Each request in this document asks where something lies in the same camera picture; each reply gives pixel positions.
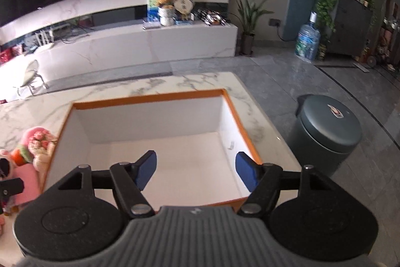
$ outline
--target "white chair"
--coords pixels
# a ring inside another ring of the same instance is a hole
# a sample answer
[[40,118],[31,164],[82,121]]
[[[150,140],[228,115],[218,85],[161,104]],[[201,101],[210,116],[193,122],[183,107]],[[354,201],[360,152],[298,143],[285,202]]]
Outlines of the white chair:
[[48,89],[49,86],[45,83],[45,81],[43,80],[43,77],[41,75],[38,74],[38,69],[39,69],[39,63],[37,60],[34,60],[32,62],[30,62],[25,70],[25,75],[23,76],[23,82],[22,85],[20,85],[17,88],[17,93],[18,96],[21,97],[20,95],[20,89],[28,87],[29,91],[31,93],[31,95],[33,96],[33,86],[32,83],[36,78],[40,78],[42,81],[42,86],[45,89]]

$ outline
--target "sticker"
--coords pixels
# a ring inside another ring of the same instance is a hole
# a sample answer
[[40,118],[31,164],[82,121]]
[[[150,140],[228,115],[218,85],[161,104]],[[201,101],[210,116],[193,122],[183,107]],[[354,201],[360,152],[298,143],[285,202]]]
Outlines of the sticker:
[[332,111],[332,113],[335,115],[336,118],[343,118],[343,113],[341,113],[338,109],[331,106],[330,104],[328,104],[328,107],[330,107],[330,110]]

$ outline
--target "trash can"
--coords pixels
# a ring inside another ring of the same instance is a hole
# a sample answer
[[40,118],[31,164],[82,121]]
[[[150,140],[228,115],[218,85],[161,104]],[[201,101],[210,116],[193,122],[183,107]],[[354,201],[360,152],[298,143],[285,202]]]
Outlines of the trash can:
[[328,96],[299,97],[297,119],[287,144],[301,166],[310,164],[331,176],[361,141],[357,117]]

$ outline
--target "white box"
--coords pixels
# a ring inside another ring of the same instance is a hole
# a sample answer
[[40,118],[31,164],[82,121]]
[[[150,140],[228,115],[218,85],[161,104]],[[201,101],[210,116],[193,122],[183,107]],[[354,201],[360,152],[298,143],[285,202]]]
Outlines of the white box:
[[[157,169],[143,195],[155,210],[238,208],[249,191],[235,171],[236,154],[243,151],[261,164],[225,90],[135,96],[72,105],[45,188],[77,165],[105,170],[135,162],[148,150],[157,154]],[[95,194],[115,205],[111,190]]]

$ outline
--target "marble table top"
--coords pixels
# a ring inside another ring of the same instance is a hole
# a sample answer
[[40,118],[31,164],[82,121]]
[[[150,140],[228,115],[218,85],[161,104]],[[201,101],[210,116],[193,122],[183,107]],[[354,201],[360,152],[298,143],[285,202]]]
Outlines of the marble table top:
[[[60,91],[0,105],[0,148],[12,150],[22,133],[30,127],[43,126],[58,135],[71,102],[88,102],[128,96],[212,90],[225,88],[264,162],[280,165],[284,170],[300,171],[296,158],[241,81],[233,73],[169,76],[137,81],[116,82]],[[296,191],[281,193],[279,203],[297,195]],[[12,217],[6,217],[4,234],[0,237],[0,264],[10,267],[22,253],[13,236]]]

